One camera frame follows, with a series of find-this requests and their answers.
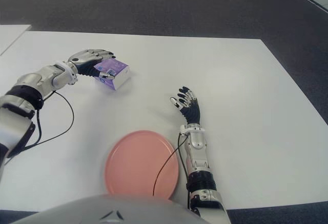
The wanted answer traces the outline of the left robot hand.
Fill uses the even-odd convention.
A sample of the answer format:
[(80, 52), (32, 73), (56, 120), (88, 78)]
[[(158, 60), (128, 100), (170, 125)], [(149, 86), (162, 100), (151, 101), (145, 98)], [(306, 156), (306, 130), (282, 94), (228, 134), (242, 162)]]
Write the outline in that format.
[(114, 54), (103, 49), (88, 49), (72, 55), (68, 62), (71, 62), (80, 75), (99, 77), (104, 79), (114, 79), (115, 76), (106, 72), (99, 71), (95, 66), (105, 60), (112, 59)]

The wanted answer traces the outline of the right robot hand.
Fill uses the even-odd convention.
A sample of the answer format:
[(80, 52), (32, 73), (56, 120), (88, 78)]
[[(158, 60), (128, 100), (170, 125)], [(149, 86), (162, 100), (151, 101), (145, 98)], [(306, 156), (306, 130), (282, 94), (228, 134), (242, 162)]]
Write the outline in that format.
[(188, 87), (182, 86), (177, 93), (177, 97), (171, 97), (170, 102), (186, 119), (187, 124), (200, 125), (200, 108), (198, 99), (193, 91)]

